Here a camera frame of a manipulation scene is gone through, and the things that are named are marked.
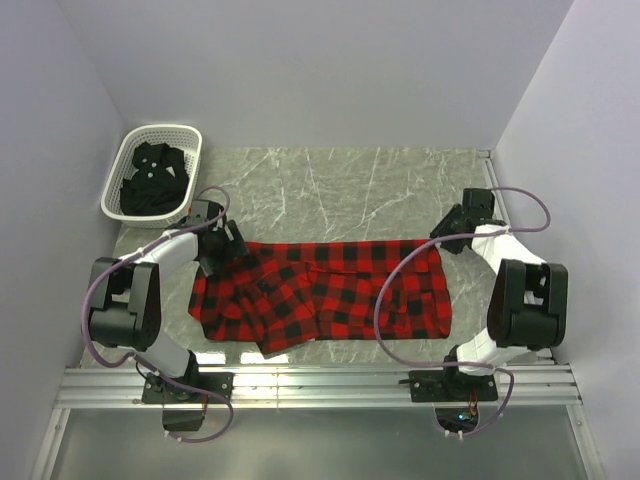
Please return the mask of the white plastic laundry basket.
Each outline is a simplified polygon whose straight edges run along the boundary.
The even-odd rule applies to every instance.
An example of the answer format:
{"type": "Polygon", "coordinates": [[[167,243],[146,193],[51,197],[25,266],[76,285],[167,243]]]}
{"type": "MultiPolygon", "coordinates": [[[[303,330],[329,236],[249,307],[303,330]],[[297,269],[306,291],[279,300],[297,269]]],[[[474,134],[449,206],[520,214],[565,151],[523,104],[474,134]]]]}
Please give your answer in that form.
{"type": "Polygon", "coordinates": [[[198,129],[182,124],[147,124],[131,130],[123,139],[115,156],[106,181],[102,197],[103,213],[122,224],[147,229],[160,229],[169,226],[184,217],[194,199],[196,180],[200,170],[203,137],[198,129]],[[178,206],[161,215],[126,215],[122,212],[120,188],[122,180],[129,180],[135,171],[132,159],[134,150],[143,142],[150,144],[167,143],[184,153],[186,174],[189,177],[186,192],[178,206]]]}

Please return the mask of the aluminium mounting rail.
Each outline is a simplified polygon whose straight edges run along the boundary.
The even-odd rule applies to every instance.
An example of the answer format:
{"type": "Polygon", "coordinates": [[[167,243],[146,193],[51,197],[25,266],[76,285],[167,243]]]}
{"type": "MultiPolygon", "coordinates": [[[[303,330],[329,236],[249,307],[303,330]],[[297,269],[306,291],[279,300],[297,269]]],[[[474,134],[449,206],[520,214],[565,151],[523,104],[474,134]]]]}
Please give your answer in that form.
{"type": "MultiPolygon", "coordinates": [[[[533,364],[508,368],[515,376],[510,406],[580,405],[567,365],[533,364]]],[[[236,409],[405,408],[409,370],[399,364],[294,366],[255,364],[205,366],[205,373],[231,372],[236,409]]],[[[68,369],[58,389],[58,409],[143,408],[143,379],[133,368],[68,369]]]]}

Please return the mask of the aluminium side rail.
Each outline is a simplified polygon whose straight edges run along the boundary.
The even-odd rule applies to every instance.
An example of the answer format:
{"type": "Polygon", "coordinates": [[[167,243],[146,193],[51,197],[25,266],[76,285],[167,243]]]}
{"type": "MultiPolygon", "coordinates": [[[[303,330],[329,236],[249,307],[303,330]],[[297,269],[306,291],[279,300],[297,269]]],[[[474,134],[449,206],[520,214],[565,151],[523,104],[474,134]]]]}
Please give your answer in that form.
{"type": "Polygon", "coordinates": [[[487,324],[500,324],[509,320],[512,313],[535,303],[532,287],[526,286],[526,266],[539,266],[543,260],[515,236],[516,228],[511,225],[504,200],[504,193],[519,193],[531,198],[530,194],[517,187],[503,187],[498,183],[489,150],[479,150],[478,158],[483,165],[487,188],[495,196],[493,218],[504,221],[505,225],[478,226],[475,233],[480,237],[472,240],[471,247],[495,274],[487,309],[487,324]]]}

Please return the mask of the black shirt in basket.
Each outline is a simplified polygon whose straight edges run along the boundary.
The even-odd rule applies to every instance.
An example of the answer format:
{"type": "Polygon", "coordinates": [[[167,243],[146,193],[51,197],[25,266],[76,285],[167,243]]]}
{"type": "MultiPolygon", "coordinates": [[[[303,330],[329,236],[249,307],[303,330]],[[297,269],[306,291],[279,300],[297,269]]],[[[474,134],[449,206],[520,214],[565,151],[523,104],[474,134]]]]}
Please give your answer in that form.
{"type": "Polygon", "coordinates": [[[124,215],[165,215],[181,205],[190,181],[182,150],[143,142],[134,150],[132,165],[134,174],[120,188],[124,215]]]}

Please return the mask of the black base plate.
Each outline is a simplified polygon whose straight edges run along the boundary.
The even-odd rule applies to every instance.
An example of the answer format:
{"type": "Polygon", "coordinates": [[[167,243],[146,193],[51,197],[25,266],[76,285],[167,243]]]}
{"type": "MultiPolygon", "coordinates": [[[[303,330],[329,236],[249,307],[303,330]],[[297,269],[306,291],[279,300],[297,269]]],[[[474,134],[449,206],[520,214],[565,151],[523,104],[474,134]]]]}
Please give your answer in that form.
{"type": "Polygon", "coordinates": [[[452,368],[413,370],[399,384],[409,388],[413,403],[498,400],[496,381],[492,375],[471,376],[452,368]]]}
{"type": "Polygon", "coordinates": [[[200,373],[189,383],[171,381],[149,373],[142,391],[141,403],[149,405],[178,405],[213,403],[231,399],[234,374],[231,372],[200,373]]]}

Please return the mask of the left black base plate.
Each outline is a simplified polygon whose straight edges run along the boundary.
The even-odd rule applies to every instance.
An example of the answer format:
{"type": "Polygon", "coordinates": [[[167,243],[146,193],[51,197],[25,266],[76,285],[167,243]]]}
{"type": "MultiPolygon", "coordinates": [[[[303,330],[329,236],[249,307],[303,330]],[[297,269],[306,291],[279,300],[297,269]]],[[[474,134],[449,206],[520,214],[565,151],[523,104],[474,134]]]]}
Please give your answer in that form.
{"type": "Polygon", "coordinates": [[[200,373],[189,383],[171,381],[149,373],[142,391],[141,403],[149,405],[178,405],[213,403],[231,399],[234,374],[231,372],[200,373]]]}

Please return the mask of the red black plaid shirt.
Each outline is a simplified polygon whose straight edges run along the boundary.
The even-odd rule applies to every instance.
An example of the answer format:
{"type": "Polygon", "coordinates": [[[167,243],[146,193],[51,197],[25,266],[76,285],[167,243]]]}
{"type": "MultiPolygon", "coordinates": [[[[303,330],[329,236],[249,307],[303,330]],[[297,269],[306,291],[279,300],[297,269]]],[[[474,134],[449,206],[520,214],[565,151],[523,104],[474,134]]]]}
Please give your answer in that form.
{"type": "Polygon", "coordinates": [[[248,243],[217,277],[197,273],[189,314],[211,341],[264,355],[308,341],[442,339],[452,305],[439,252],[393,270],[419,240],[248,243]]]}

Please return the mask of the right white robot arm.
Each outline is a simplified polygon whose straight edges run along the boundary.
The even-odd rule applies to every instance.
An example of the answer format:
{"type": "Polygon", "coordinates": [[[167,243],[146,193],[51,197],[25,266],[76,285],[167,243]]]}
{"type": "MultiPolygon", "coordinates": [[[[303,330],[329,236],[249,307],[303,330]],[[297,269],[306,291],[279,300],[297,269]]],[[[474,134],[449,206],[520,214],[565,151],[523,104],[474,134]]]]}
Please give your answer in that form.
{"type": "Polygon", "coordinates": [[[496,274],[486,314],[486,327],[458,345],[440,376],[444,394],[460,400],[476,380],[529,351],[562,343],[566,333],[568,269],[533,254],[508,226],[493,218],[493,207],[454,205],[430,233],[450,237],[444,250],[460,254],[469,248],[496,274]]]}

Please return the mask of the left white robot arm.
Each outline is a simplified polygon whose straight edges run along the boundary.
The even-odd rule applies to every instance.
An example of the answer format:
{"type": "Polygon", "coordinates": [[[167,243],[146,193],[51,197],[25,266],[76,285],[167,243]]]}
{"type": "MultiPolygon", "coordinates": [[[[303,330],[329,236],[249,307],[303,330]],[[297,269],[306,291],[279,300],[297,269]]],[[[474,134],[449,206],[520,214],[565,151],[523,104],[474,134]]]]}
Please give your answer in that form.
{"type": "Polygon", "coordinates": [[[192,401],[204,379],[195,354],[162,330],[162,281],[192,261],[206,278],[217,277],[248,255],[236,222],[219,220],[169,229],[132,254],[96,260],[82,307],[87,349],[108,368],[134,358],[177,401],[192,401]]]}

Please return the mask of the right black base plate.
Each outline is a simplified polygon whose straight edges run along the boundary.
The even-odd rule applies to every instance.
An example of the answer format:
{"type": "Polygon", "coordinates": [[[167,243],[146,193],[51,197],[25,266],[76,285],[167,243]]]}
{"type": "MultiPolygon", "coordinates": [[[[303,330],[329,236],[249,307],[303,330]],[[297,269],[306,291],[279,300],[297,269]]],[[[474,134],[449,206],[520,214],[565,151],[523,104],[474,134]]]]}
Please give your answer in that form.
{"type": "Polygon", "coordinates": [[[498,400],[496,381],[492,375],[471,376],[452,368],[413,370],[399,384],[409,388],[413,403],[498,400]]]}

